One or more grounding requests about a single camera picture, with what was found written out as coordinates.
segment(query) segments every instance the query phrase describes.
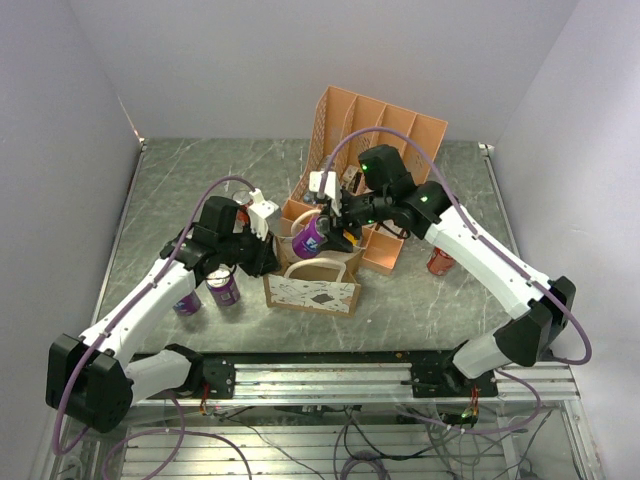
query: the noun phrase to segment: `wooden organizer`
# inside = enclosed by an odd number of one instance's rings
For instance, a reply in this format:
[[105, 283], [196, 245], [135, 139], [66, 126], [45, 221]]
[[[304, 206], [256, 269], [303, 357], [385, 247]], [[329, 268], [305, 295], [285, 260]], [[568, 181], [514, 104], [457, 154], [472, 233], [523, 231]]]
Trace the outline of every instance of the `wooden organizer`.
[[[282, 209], [283, 231], [290, 231], [291, 223], [300, 214], [315, 208], [303, 203], [303, 197], [309, 188], [309, 174], [320, 170], [323, 159], [331, 154], [343, 138], [356, 130], [372, 126], [389, 127], [404, 133], [420, 145], [431, 158], [435, 158], [447, 129], [447, 122], [341, 88], [328, 87], [316, 107], [306, 169]], [[426, 160], [405, 141], [380, 132], [368, 133], [353, 139], [338, 154], [333, 170], [342, 177], [348, 165], [359, 167], [360, 153], [382, 144], [394, 146], [399, 150], [416, 184], [426, 181], [430, 169]], [[362, 181], [356, 194], [362, 194], [364, 191], [365, 185]], [[390, 236], [384, 230], [378, 231], [379, 228], [363, 228], [361, 246], [365, 248], [365, 253], [361, 265], [389, 275], [400, 255], [404, 240]]]

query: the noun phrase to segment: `purple can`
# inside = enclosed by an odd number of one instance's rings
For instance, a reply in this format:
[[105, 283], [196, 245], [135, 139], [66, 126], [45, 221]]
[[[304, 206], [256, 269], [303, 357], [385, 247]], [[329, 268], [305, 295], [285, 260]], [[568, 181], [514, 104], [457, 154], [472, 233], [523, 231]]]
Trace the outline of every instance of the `purple can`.
[[189, 315], [193, 315], [198, 310], [200, 310], [201, 306], [202, 302], [200, 301], [200, 297], [198, 297], [198, 294], [194, 290], [178, 303], [176, 303], [173, 306], [173, 311], [181, 317], [188, 317]]
[[229, 307], [240, 300], [238, 284], [233, 273], [226, 268], [219, 268], [207, 276], [207, 288], [219, 307]]
[[307, 226], [293, 237], [291, 247], [300, 258], [313, 258], [320, 253], [320, 245], [326, 241], [325, 233], [328, 231], [328, 217], [313, 217]]

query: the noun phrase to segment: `gray marble tabletop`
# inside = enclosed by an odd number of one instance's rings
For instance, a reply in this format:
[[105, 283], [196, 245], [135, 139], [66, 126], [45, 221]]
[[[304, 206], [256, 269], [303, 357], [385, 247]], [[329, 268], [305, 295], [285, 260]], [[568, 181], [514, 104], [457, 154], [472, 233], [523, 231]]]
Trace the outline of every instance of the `gray marble tabletop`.
[[[138, 284], [212, 181], [241, 175], [282, 205], [302, 173], [308, 145], [308, 140], [148, 140], [100, 316]], [[478, 144], [444, 142], [436, 163], [471, 215], [509, 245]], [[217, 194], [231, 196], [238, 188], [223, 185]], [[203, 308], [191, 317], [168, 312], [139, 351], [157, 352], [169, 343], [203, 352], [445, 349], [507, 321], [497, 300], [459, 265], [444, 277], [429, 273], [431, 250], [411, 238], [390, 276], [360, 269], [355, 318], [270, 309], [262, 280], [242, 272], [236, 274], [242, 299], [232, 307], [218, 308], [201, 285]]]

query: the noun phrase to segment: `basket handle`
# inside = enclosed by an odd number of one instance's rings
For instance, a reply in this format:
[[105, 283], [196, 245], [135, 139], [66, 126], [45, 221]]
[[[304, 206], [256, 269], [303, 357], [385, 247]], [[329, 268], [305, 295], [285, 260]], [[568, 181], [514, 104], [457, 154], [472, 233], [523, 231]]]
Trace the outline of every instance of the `basket handle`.
[[314, 208], [313, 210], [309, 210], [307, 212], [304, 212], [302, 215], [300, 215], [298, 218], [296, 218], [293, 223], [291, 224], [291, 236], [293, 237], [294, 235], [296, 235], [298, 232], [296, 232], [296, 229], [300, 226], [300, 222], [302, 222], [302, 220], [304, 220], [305, 218], [308, 218], [312, 215], [315, 215], [316, 213], [322, 213], [322, 210], [319, 210], [317, 208]]
[[336, 278], [336, 282], [338, 283], [342, 282], [342, 278], [347, 271], [347, 265], [344, 262], [339, 262], [337, 260], [333, 260], [332, 258], [310, 258], [308, 260], [302, 260], [301, 262], [294, 263], [289, 268], [287, 268], [287, 271], [284, 272], [284, 278], [289, 278], [294, 270], [309, 265], [320, 265], [323, 267], [337, 268], [339, 272], [338, 278]]

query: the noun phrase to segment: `wall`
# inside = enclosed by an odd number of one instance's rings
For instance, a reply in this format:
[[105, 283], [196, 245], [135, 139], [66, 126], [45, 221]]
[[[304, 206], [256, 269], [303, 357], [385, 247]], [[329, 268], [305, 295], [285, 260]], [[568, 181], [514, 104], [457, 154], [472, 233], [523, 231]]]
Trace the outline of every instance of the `wall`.
[[304, 137], [333, 84], [495, 143], [576, 0], [72, 0], [146, 137]]
[[0, 15], [0, 478], [27, 478], [47, 354], [89, 323], [139, 143], [70, 7]]
[[[574, 369], [612, 479], [640, 451], [640, 3], [582, 0], [496, 146], [525, 259], [578, 287], [593, 361]], [[578, 357], [574, 332], [560, 353]]]

